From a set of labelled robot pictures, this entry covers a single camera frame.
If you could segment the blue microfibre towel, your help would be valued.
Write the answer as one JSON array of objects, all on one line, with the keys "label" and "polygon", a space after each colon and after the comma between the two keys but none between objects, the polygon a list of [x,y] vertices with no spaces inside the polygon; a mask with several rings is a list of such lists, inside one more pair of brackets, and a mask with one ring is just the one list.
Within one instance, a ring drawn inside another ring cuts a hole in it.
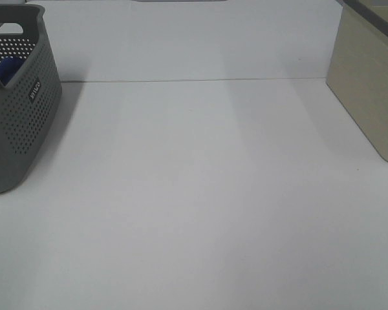
[{"label": "blue microfibre towel", "polygon": [[22,67],[24,60],[18,57],[6,57],[0,62],[0,82],[6,85]]}]

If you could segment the grey perforated plastic basket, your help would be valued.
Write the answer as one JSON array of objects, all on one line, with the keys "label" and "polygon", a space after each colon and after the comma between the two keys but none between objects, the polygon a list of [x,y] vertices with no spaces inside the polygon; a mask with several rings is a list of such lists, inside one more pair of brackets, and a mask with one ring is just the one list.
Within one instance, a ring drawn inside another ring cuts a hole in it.
[{"label": "grey perforated plastic basket", "polygon": [[0,62],[24,60],[6,84],[0,82],[0,194],[18,186],[37,156],[58,110],[62,87],[39,5],[1,5],[0,24],[21,27],[0,34]]}]

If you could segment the beige storage box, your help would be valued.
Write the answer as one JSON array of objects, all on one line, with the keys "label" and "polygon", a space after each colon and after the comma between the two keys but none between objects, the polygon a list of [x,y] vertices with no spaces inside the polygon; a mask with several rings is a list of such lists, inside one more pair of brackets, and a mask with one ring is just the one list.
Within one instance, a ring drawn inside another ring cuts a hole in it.
[{"label": "beige storage box", "polygon": [[344,1],[326,84],[388,162],[388,1]]}]

